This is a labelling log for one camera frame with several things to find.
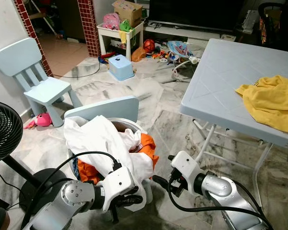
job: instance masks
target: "red brick wall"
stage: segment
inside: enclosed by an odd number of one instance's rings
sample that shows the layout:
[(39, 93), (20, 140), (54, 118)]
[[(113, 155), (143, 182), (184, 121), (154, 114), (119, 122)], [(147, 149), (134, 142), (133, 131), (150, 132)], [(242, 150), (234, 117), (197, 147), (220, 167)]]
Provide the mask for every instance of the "red brick wall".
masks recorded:
[(43, 65), (43, 68), (44, 68), (46, 74), (47, 74), (48, 76), (52, 76), (52, 77), (53, 77), (52, 71), (51, 71), (51, 69), (50, 69), (50, 67), (49, 67), (49, 65), (48, 65), (48, 62), (47, 62), (47, 60), (46, 60), (45, 54), (44, 54), (44, 52), (43, 52), (43, 49), (42, 49), (42, 47), (41, 47), (41, 45), (40, 45), (40, 43), (39, 43), (39, 40), (38, 40), (38, 38), (37, 38), (37, 36), (36, 36), (36, 33), (35, 33), (34, 29), (33, 29), (33, 26), (32, 26), (32, 24), (31, 24), (31, 21), (30, 21), (30, 19), (29, 19), (27, 10), (26, 10), (25, 7), (24, 7), (23, 0), (14, 0), (14, 2), (15, 2), (15, 5), (16, 5), (16, 8), (17, 8), (17, 10), (18, 10), (18, 13), (19, 13), (19, 15), (20, 15), (20, 17), (21, 17), (21, 19), (22, 19), (22, 21), (23, 21), (23, 23), (24, 23), (24, 27), (25, 27), (25, 29), (26, 29), (29, 37), (32, 37), (32, 38), (34, 38), (34, 39), (36, 40), (36, 43), (37, 43), (37, 45), (38, 45), (38, 47), (39, 47), (39, 50), (40, 50), (40, 52), (41, 52), (41, 54), (42, 54), (42, 61), (41, 61), (41, 63), (42, 63), (42, 65)]
[(78, 0), (78, 5), (88, 54), (91, 57), (98, 57), (101, 55), (101, 51), (99, 46), (93, 0)]

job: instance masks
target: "pink toy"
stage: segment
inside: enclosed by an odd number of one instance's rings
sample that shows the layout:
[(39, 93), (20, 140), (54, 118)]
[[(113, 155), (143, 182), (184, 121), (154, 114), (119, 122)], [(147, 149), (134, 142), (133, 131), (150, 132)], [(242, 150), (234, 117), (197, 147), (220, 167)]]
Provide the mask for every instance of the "pink toy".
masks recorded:
[(119, 30), (120, 29), (120, 17), (117, 13), (108, 13), (104, 16), (104, 23), (102, 27), (111, 29), (111, 30)]
[(48, 113), (43, 113), (36, 116), (33, 121), (31, 121), (24, 129), (33, 128), (35, 126), (50, 126), (52, 124), (52, 120)]

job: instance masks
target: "orange cloth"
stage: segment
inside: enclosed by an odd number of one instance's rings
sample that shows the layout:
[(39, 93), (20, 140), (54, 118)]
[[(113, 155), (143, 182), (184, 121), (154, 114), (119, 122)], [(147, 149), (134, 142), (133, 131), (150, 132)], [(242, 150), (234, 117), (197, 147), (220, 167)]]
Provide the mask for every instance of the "orange cloth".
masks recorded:
[[(155, 165), (159, 159), (158, 156), (155, 156), (155, 148), (156, 145), (154, 143), (154, 139), (148, 135), (148, 134), (141, 134), (141, 145), (142, 148), (139, 152), (145, 153), (147, 156), (150, 157), (153, 161), (153, 168), (155, 168)], [(96, 168), (92, 165), (89, 165), (87, 163), (84, 163), (83, 161), (78, 159), (78, 170), (79, 175), (82, 182), (85, 181), (94, 181), (94, 184), (97, 184), (100, 179), (100, 174), (96, 170)]]

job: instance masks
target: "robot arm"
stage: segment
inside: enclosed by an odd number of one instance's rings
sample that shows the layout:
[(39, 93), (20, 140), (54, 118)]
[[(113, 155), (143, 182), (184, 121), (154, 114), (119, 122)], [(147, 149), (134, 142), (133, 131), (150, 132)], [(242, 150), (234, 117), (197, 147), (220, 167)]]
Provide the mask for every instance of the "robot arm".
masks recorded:
[(134, 182), (127, 167), (113, 171), (97, 185), (76, 180), (68, 181), (62, 186), (54, 201), (42, 207), (24, 230), (67, 229), (72, 217), (77, 213), (89, 209), (106, 212), (114, 198), (126, 194), (133, 188)]
[[(179, 187), (171, 186), (171, 192), (177, 197), (183, 189), (191, 194), (201, 194), (211, 199), (216, 206), (227, 206), (247, 209), (256, 212), (253, 207), (238, 193), (235, 183), (226, 177), (217, 177), (213, 173), (205, 174), (198, 163), (185, 151), (180, 151), (171, 158), (174, 168), (170, 177), (180, 183)], [(163, 188), (168, 188), (165, 179), (153, 176), (153, 180)], [(222, 211), (222, 215), (231, 230), (265, 230), (267, 225), (258, 217), (235, 211)]]

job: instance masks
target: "yellow cloth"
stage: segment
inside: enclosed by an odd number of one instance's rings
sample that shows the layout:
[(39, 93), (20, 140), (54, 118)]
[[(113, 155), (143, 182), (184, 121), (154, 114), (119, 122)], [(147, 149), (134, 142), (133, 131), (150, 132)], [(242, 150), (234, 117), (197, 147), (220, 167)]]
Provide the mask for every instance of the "yellow cloth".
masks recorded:
[(119, 34), (120, 34), (120, 40), (122, 44), (125, 44), (127, 42), (127, 38), (126, 38), (126, 32), (119, 30)]
[(280, 75), (260, 78), (254, 85), (241, 85), (236, 92), (259, 123), (288, 132), (288, 79)]

